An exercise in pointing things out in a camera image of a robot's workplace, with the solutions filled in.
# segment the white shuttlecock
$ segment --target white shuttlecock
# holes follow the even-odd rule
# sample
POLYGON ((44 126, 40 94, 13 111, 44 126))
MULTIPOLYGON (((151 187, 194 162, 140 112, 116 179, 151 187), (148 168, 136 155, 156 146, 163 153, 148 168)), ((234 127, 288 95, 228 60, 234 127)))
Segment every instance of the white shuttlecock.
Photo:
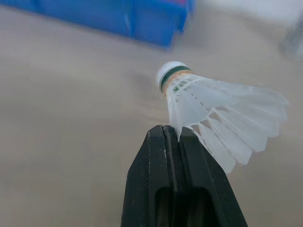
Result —
POLYGON ((247 164, 253 151, 265 150, 279 135, 288 101, 269 89, 230 84, 195 75, 172 61, 156 77, 168 103, 169 123, 180 138, 190 128, 226 173, 247 164))

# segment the shuttlecock cork base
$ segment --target shuttlecock cork base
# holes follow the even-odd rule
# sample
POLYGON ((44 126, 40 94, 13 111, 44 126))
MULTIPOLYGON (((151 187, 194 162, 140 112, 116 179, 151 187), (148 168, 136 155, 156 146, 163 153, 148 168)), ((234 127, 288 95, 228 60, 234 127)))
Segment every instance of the shuttlecock cork base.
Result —
POLYGON ((159 90, 166 92, 167 85, 176 77, 182 74, 193 73, 190 68, 180 61, 170 61, 164 64, 158 72, 156 83, 159 84, 159 90))
POLYGON ((191 129, 227 173, 265 150, 287 120, 288 101, 280 93, 200 77, 179 61, 164 64, 156 82, 178 138, 182 127, 191 129))

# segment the green band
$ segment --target green band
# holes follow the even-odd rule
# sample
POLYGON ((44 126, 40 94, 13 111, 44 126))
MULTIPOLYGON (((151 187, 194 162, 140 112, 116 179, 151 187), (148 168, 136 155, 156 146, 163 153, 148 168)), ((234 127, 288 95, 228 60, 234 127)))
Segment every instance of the green band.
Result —
POLYGON ((180 66, 172 68, 167 73, 165 73, 165 75, 161 81, 161 91, 162 91, 163 85, 168 81, 168 79, 171 77, 171 75, 175 74, 178 71, 182 71, 182 70, 190 70, 190 68, 187 66, 180 65, 180 66))

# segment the beige floor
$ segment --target beige floor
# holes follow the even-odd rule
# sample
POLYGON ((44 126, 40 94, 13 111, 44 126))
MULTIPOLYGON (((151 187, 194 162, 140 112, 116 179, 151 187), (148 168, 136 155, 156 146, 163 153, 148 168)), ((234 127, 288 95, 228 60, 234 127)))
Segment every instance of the beige floor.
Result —
POLYGON ((250 227, 303 226, 303 64, 277 51, 281 26, 198 12, 165 51, 0 8, 1 227, 119 226, 127 170, 168 123, 152 81, 169 60, 289 99, 281 136, 229 179, 250 227))

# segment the blue plastic box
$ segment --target blue plastic box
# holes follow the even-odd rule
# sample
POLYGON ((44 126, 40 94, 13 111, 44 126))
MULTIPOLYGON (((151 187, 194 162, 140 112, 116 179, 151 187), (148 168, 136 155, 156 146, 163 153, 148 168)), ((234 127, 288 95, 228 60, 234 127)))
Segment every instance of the blue plastic box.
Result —
POLYGON ((134 38, 169 46, 176 31, 182 30, 187 10, 160 0, 139 0, 134 12, 134 38))
POLYGON ((1 4, 25 9, 27 11, 38 12, 39 0, 0 0, 1 4))
POLYGON ((194 0, 0 0, 38 12, 162 46, 183 31, 194 0))

